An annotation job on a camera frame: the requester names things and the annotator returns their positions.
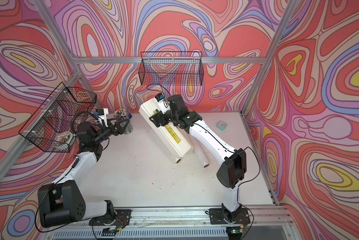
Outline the cream wrap dispenser with label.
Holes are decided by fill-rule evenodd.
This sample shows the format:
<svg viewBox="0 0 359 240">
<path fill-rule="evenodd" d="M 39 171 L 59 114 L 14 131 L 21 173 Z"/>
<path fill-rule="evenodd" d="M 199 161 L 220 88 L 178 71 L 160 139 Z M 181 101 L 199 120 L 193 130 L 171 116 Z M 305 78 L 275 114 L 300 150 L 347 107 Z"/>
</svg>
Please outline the cream wrap dispenser with label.
<svg viewBox="0 0 359 240">
<path fill-rule="evenodd" d="M 153 132 L 153 140 L 162 152 L 170 159 L 171 156 L 177 155 L 182 158 L 193 151 L 193 145 L 190 143 L 188 137 L 181 132 L 170 120 L 170 107 L 166 98 L 166 109 L 161 110 L 157 105 L 155 98 L 144 102 L 138 112 L 141 114 L 143 119 L 149 124 Z M 169 117 L 169 123 L 164 127 L 157 128 L 150 120 L 149 117 L 157 112 L 167 114 Z"/>
</svg>

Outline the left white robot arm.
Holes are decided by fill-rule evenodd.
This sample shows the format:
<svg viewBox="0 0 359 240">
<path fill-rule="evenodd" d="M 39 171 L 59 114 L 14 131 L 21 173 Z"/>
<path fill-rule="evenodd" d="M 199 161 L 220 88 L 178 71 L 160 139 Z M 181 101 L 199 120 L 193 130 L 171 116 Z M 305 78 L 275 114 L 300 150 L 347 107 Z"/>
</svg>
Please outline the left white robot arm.
<svg viewBox="0 0 359 240">
<path fill-rule="evenodd" d="M 91 226 L 109 226 L 115 223 L 117 213 L 110 200 L 89 202 L 84 199 L 80 185 L 89 178 L 89 170 L 99 161 L 102 142 L 110 136 L 124 134 L 129 119 L 99 120 L 95 125 L 75 120 L 70 123 L 70 131 L 79 140 L 79 149 L 72 164 L 49 185 L 43 185 L 37 192 L 39 216 L 43 228 L 66 226 L 89 220 Z"/>
</svg>

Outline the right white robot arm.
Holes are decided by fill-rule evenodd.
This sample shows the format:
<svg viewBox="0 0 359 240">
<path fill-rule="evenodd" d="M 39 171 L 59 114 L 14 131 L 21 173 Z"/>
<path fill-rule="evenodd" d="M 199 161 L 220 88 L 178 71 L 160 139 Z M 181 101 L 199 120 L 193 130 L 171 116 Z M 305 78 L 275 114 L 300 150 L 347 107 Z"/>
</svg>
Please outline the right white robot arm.
<svg viewBox="0 0 359 240">
<path fill-rule="evenodd" d="M 247 171 L 247 155 L 243 149 L 235 149 L 224 142 L 203 118 L 190 111 L 181 95 L 165 98 L 162 93 L 143 103 L 139 112 L 151 127 L 164 135 L 164 140 L 177 151 L 180 139 L 179 130 L 197 139 L 218 161 L 220 167 L 217 179 L 224 186 L 222 210 L 229 222 L 235 218 L 242 207 L 239 200 L 239 183 Z"/>
</svg>

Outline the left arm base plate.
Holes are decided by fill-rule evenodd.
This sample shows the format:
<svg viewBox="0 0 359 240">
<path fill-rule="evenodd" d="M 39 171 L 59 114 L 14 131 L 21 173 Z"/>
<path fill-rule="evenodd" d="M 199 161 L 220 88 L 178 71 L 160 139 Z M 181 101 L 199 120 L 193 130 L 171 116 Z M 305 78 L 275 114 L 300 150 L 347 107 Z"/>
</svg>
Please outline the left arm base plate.
<svg viewBox="0 0 359 240">
<path fill-rule="evenodd" d="M 114 209 L 113 212 L 106 213 L 104 216 L 90 219 L 90 226 L 119 226 L 125 227 L 129 225 L 131 219 L 130 209 Z"/>
</svg>

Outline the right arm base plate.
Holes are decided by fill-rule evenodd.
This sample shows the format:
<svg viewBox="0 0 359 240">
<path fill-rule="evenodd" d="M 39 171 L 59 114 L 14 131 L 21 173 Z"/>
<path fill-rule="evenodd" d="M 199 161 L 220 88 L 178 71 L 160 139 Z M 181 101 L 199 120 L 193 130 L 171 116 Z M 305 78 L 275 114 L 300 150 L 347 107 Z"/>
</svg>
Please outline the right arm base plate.
<svg viewBox="0 0 359 240">
<path fill-rule="evenodd" d="M 226 208 L 211 208 L 205 213 L 210 218 L 210 223 L 212 225 L 233 225 L 239 224 L 246 226 L 251 223 L 250 215 L 248 213 L 248 209 L 246 208 L 238 208 L 234 212 L 228 211 Z"/>
</svg>

